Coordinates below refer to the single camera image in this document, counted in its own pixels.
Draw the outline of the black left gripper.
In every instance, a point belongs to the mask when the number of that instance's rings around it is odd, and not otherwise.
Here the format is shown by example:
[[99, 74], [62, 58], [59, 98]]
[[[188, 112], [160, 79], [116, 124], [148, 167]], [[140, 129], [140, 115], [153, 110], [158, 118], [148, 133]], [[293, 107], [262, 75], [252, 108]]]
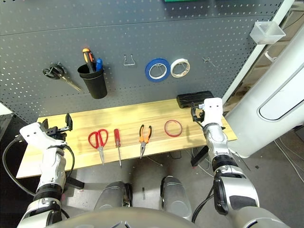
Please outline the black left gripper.
[[67, 137], [66, 131], [73, 130], [73, 121], [69, 113], [66, 114], [66, 127], [58, 128], [55, 126], [53, 128], [49, 128], [48, 119], [45, 119], [41, 124], [45, 128], [46, 134], [55, 140], [65, 141]]

